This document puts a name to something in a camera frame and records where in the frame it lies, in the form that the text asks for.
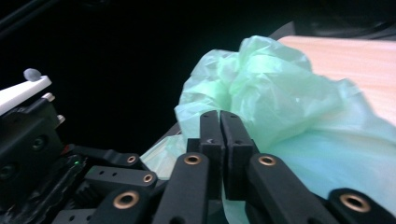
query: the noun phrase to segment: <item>metal screw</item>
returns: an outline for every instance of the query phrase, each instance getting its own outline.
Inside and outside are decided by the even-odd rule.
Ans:
[[[134,162],[136,160],[136,157],[135,156],[131,156],[131,157],[128,157],[128,159],[126,160],[128,163],[132,163],[132,162]]]
[[[10,179],[12,176],[15,175],[15,173],[17,172],[17,169],[15,167],[15,164],[8,164],[3,166],[0,169],[0,180],[7,180]]]
[[[139,201],[139,194],[136,191],[129,190],[119,194],[113,201],[113,205],[118,209],[127,209]]]
[[[33,151],[40,151],[44,148],[44,146],[47,144],[47,141],[44,136],[39,136],[35,141],[33,142],[32,145],[32,150]]]
[[[66,118],[63,115],[58,115],[57,117],[59,120],[59,124],[62,124],[66,120]]]
[[[153,178],[152,175],[145,175],[145,177],[143,177],[143,181],[145,183],[148,183],[152,180],[152,178]]]
[[[195,155],[191,155],[191,156],[184,158],[184,162],[186,162],[188,165],[196,165],[196,164],[200,163],[201,160],[202,160],[201,157],[195,156]]]
[[[267,166],[272,166],[276,164],[276,159],[270,156],[259,157],[259,163]]]
[[[47,92],[46,94],[41,96],[41,98],[47,99],[49,102],[52,102],[53,100],[55,100],[55,96],[52,95],[52,93],[50,93],[50,92]]]
[[[340,200],[346,207],[360,213],[366,213],[371,210],[370,204],[362,197],[355,194],[343,194],[340,196]]]

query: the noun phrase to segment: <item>green plastic bag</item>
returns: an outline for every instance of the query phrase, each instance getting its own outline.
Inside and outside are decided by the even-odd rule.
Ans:
[[[175,107],[181,134],[142,156],[159,178],[169,178],[210,110],[238,115],[259,151],[282,159],[318,196],[355,189],[396,216],[396,128],[373,112],[350,80],[314,74],[299,50],[254,35],[238,52],[204,55]],[[223,204],[230,223],[248,223],[244,202]]]

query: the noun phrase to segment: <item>table surface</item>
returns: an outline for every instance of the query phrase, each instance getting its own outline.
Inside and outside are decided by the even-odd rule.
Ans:
[[[297,35],[278,41],[302,51],[315,74],[353,81],[374,112],[396,125],[396,41]]]

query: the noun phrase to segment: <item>crumpled plastic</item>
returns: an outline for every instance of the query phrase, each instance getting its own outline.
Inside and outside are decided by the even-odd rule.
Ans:
[[[142,161],[169,178],[187,139],[199,138],[200,116],[210,110],[238,115],[259,151],[282,159],[318,196],[355,189],[396,216],[396,128],[351,80],[314,74],[299,50],[254,35],[238,52],[209,51],[175,107],[181,134],[163,139]],[[223,205],[229,223],[248,223],[244,202]]]

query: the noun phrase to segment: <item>white plastic part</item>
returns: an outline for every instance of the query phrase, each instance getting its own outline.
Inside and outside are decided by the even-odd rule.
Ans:
[[[25,81],[21,84],[0,91],[0,116],[25,100],[44,90],[51,84],[47,76],[41,76],[37,81]]]

